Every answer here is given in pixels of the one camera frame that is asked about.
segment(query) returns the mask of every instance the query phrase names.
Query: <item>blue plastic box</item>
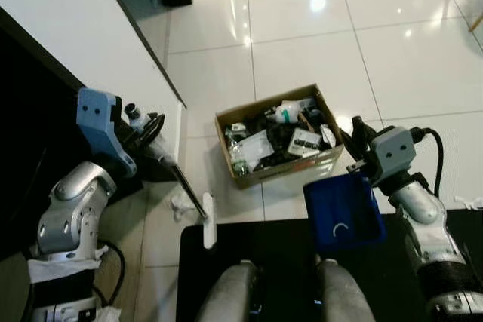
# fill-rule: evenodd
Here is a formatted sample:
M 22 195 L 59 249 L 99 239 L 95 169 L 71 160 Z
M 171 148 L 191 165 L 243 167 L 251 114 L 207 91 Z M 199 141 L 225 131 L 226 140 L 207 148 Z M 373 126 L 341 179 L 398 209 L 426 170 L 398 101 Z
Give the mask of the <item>blue plastic box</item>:
M 360 173 L 321 179 L 303 187 L 318 252 L 349 249 L 386 238 L 368 180 Z

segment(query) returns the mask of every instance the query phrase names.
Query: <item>chair leg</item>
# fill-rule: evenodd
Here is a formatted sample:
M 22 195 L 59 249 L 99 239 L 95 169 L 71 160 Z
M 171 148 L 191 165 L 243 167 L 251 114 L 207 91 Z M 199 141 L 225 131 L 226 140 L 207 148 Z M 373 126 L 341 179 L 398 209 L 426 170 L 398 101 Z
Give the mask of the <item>chair leg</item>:
M 477 20 L 475 20 L 472 26 L 470 26 L 469 31 L 472 32 L 473 30 L 475 30 L 478 24 L 480 24 L 482 20 L 483 20 L 483 14 L 480 15 Z

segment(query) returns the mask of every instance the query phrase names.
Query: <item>black cable bundle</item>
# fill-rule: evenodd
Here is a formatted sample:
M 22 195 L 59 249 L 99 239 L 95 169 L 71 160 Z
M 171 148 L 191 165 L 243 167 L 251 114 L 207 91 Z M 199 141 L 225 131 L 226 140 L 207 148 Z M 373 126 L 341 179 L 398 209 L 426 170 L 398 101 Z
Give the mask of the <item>black cable bundle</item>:
M 105 241 L 105 240 L 99 239 L 99 242 L 102 243 L 102 244 L 105 244 L 106 246 L 108 246 L 109 248 L 114 250 L 119 257 L 119 262 L 121 263 L 121 267 L 120 267 L 120 271 L 119 271 L 119 278 L 118 278 L 117 283 L 115 284 L 114 291 L 112 292 L 111 298 L 109 298 L 109 300 L 106 299 L 106 297 L 104 296 L 104 294 L 101 292 L 101 290 L 98 287 L 96 287 L 94 285 L 92 286 L 92 289 L 94 290 L 94 292 L 100 298 L 101 305 L 103 307 L 106 307 L 108 305 L 113 305 L 114 302 L 115 302 L 115 299 L 117 298 L 117 296 L 119 294 L 119 290 L 121 289 L 122 283 L 124 282 L 124 276 L 125 276 L 125 271 L 126 271 L 126 259 L 124 258 L 124 254 L 122 254 L 122 251 L 119 248 L 117 248 L 117 246 L 114 245 L 113 243 L 111 243 L 110 241 Z

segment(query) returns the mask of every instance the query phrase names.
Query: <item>black table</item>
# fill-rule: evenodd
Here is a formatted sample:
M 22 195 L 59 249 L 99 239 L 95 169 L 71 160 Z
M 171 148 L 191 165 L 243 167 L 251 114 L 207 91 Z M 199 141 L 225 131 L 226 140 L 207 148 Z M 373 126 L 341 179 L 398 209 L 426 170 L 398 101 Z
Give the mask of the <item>black table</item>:
M 378 322 L 427 321 L 425 300 L 404 247 L 404 230 L 395 215 L 383 216 L 386 241 L 331 253 L 358 281 Z M 483 274 L 483 212 L 448 211 L 448 228 L 461 247 L 466 243 L 476 270 Z M 203 248 L 202 227 L 183 231 L 178 277 L 177 322 L 195 320 L 209 289 L 240 259 L 266 273 L 260 321 L 318 321 L 314 305 L 314 245 L 307 219 L 246 222 L 218 226 L 214 252 Z

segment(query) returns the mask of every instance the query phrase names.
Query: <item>white label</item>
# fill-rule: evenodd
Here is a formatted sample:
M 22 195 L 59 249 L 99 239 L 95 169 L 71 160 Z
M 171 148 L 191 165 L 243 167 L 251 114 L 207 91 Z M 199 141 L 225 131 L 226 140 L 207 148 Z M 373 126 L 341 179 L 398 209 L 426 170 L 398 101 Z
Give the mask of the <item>white label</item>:
M 314 151 L 318 151 L 321 138 L 322 136 L 318 135 L 317 133 L 296 128 L 287 151 L 297 156 L 314 154 Z

